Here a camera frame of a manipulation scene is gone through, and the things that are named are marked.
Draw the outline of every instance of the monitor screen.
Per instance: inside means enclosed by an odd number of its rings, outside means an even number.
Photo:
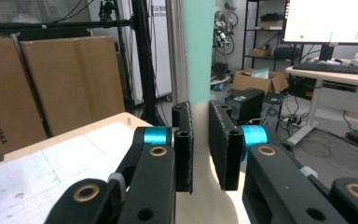
[[[358,45],[358,0],[286,0],[282,42]]]

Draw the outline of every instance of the wire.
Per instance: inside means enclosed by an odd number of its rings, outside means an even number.
[[[58,21],[54,21],[54,22],[59,22],[59,21],[67,21],[67,20],[70,20],[72,19],[73,17],[77,16],[80,12],[82,12],[86,7],[88,7],[94,0],[91,0],[89,3],[86,4],[85,7],[82,7],[77,13],[75,13],[74,15],[70,16],[70,17],[67,17],[67,18],[62,18]]]
[[[313,47],[315,47],[315,45],[312,45],[312,46],[310,47],[310,49],[308,50],[308,53],[307,53],[307,54],[310,54],[310,51],[313,49]]]
[[[355,130],[351,127],[351,124],[350,124],[350,122],[347,120],[347,118],[345,118],[345,114],[346,114],[346,113],[347,113],[347,111],[344,110],[344,113],[342,114],[342,118],[344,118],[345,121],[348,123],[348,125],[350,126],[350,129],[351,129],[352,131],[355,131]]]
[[[273,35],[272,36],[272,38],[270,38],[264,45],[262,45],[262,47],[263,46],[266,46],[267,45],[267,43],[269,43],[269,41],[271,41],[275,36],[277,36],[279,33],[276,33],[275,35]]]
[[[318,130],[318,131],[321,131],[321,132],[323,132],[323,133],[331,134],[331,135],[335,136],[336,138],[339,138],[339,139],[343,140],[347,145],[349,145],[349,146],[352,147],[353,149],[358,150],[358,145],[355,144],[354,142],[350,141],[350,140],[349,140],[348,138],[346,138],[346,137],[341,137],[341,136],[339,136],[338,134],[333,133],[333,132],[331,132],[331,131],[329,131],[329,130],[326,130],[326,129],[316,128],[316,127],[315,127],[314,129],[315,129],[315,130]]]
[[[57,20],[57,21],[54,21],[54,22],[64,21],[69,15],[72,14],[72,12],[75,11],[75,9],[80,5],[81,1],[82,1],[82,0],[79,0],[79,1],[77,2],[76,6],[75,6],[74,8],[72,8],[72,10],[71,10],[68,14],[66,14],[66,16],[64,16],[62,19]]]
[[[291,113],[291,111],[290,111],[290,108],[289,108],[289,97],[292,97],[292,96],[294,96],[294,95],[289,95],[288,97],[286,97],[285,99],[284,99],[284,105],[285,105],[285,107],[286,107],[286,109],[288,110],[288,112],[289,112],[289,114],[282,114],[283,116],[285,116],[285,115],[292,115],[292,113]],[[304,108],[304,106],[301,106],[301,105],[298,105],[299,106],[299,108],[301,108],[301,110],[303,110],[303,113],[307,113],[307,110]]]
[[[313,51],[313,52],[307,53],[306,55],[304,55],[304,56],[301,57],[300,61],[303,60],[303,59],[304,59],[305,57],[307,57],[308,55],[310,55],[310,54],[312,54],[312,53],[319,52],[319,51],[320,51],[320,50],[318,49],[318,50],[315,50],[315,51]]]
[[[306,142],[306,141],[313,141],[313,142],[321,143],[321,145],[323,145],[323,147],[324,147],[324,154],[322,156],[318,156],[318,155],[314,155],[312,153],[309,153],[306,150],[306,147],[303,146],[304,142]],[[349,174],[358,175],[357,172],[354,172],[354,171],[339,167],[336,164],[334,164],[331,160],[329,160],[329,158],[331,158],[333,156],[333,153],[332,153],[332,151],[330,149],[330,146],[327,143],[325,143],[324,141],[322,141],[320,138],[304,138],[301,141],[301,146],[303,147],[304,151],[307,152],[308,154],[310,154],[311,156],[315,156],[315,157],[324,159],[325,161],[327,161],[327,163],[329,163],[331,166],[337,168],[338,170],[347,172]]]
[[[265,118],[266,118],[266,117],[262,117],[262,118],[260,118],[260,119],[249,119],[248,122],[245,123],[245,125],[248,125],[248,123],[253,123],[253,121],[256,121],[256,120],[263,120],[263,122],[264,122],[264,119],[265,119]]]

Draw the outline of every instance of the paper sheet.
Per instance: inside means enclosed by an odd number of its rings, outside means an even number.
[[[106,181],[132,137],[133,130],[117,122],[0,165],[0,223],[44,223],[72,184]]]

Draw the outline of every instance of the black box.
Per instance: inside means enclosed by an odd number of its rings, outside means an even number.
[[[251,119],[260,119],[263,100],[264,91],[248,88],[244,91],[234,91],[225,99],[225,103],[231,107],[231,119],[236,120],[240,125],[246,124]],[[252,124],[259,123],[260,120],[252,122]]]
[[[284,93],[267,93],[264,97],[263,108],[261,110],[261,117],[263,117],[262,125],[271,127],[271,129],[278,131],[279,120],[282,111]]]

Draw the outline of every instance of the desk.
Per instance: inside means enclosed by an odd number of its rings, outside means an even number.
[[[318,105],[328,105],[343,110],[358,112],[357,93],[323,88],[323,83],[325,80],[358,86],[358,75],[296,70],[293,69],[293,67],[286,68],[286,73],[290,73],[299,77],[316,78],[312,100],[310,101],[310,111],[308,114],[307,124],[287,140],[287,144],[290,146],[297,144],[317,125],[317,121],[314,120],[314,117],[316,113],[316,107]]]
[[[138,126],[150,125],[122,113],[6,154],[0,162],[0,223],[43,223],[72,184],[84,178],[106,180]],[[227,192],[239,216],[246,216],[243,181],[242,173],[238,192]]]

